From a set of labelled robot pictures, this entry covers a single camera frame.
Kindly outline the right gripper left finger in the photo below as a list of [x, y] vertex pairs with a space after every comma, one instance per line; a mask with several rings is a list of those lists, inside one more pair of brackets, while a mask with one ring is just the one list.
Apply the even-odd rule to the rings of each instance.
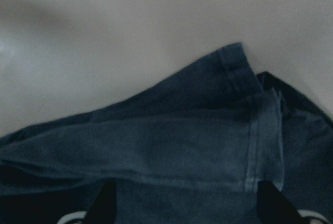
[[86, 224], [112, 224], [117, 216], [117, 189], [113, 181], [105, 182], [84, 217]]

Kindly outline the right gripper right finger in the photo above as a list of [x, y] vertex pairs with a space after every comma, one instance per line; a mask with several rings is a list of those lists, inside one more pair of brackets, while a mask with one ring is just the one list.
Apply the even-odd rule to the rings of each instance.
[[270, 182], [258, 182], [257, 215], [264, 224], [302, 223], [296, 208]]

